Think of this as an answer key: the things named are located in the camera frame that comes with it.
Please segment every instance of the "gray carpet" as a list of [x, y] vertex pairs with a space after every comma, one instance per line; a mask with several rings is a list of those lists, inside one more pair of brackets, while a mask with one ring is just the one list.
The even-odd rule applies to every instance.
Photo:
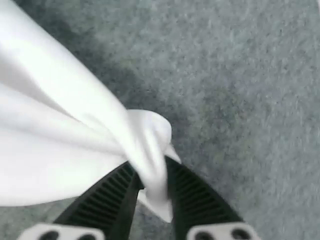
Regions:
[[[128, 108], [165, 116], [182, 161], [264, 240], [320, 239], [316, 0], [19, 0]], [[71, 200], [0, 208], [0, 239]], [[138, 205], [132, 240], [174, 239]]]

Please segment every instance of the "white fabric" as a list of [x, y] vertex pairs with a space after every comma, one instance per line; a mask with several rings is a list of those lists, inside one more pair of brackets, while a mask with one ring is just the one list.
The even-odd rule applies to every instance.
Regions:
[[171, 125], [126, 110], [68, 50], [11, 0], [0, 0], [0, 206], [82, 194], [129, 160], [138, 199], [171, 220], [164, 154]]

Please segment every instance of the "ridged grip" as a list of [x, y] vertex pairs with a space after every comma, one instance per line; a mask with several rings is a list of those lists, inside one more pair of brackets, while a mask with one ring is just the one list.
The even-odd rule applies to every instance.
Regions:
[[169, 157], [165, 160], [177, 240], [185, 240], [194, 226], [243, 222], [223, 198], [194, 172]]
[[54, 223], [100, 229], [106, 240], [127, 240], [141, 188], [138, 174], [125, 162], [78, 197]]

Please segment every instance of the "hole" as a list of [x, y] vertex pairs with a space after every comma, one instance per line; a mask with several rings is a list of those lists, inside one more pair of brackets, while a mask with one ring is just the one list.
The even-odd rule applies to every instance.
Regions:
[[92, 234], [86, 234], [78, 238], [78, 240], [96, 240], [96, 237]]
[[215, 240], [212, 235], [205, 231], [200, 231], [195, 235], [195, 240]]
[[249, 240], [251, 239], [250, 234], [240, 228], [234, 229], [231, 233], [232, 237], [237, 240]]
[[59, 237], [59, 233], [57, 231], [47, 231], [42, 234], [39, 240], [57, 240]]

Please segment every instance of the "white plastic part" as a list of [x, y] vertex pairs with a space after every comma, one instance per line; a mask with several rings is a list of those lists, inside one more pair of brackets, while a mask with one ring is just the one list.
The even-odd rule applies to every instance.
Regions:
[[17, 238], [17, 240], [41, 240], [44, 239], [57, 240], [80, 240], [92, 239], [85, 236], [92, 236], [94, 240], [105, 240], [104, 233], [96, 228], [68, 226], [59, 224], [38, 223], [26, 230]]
[[0, 0], [0, 206], [81, 195], [129, 160], [138, 199], [171, 221], [164, 154], [171, 125], [126, 110], [66, 48], [11, 0]]
[[256, 231], [245, 222], [229, 222], [192, 227], [186, 240], [261, 240]]

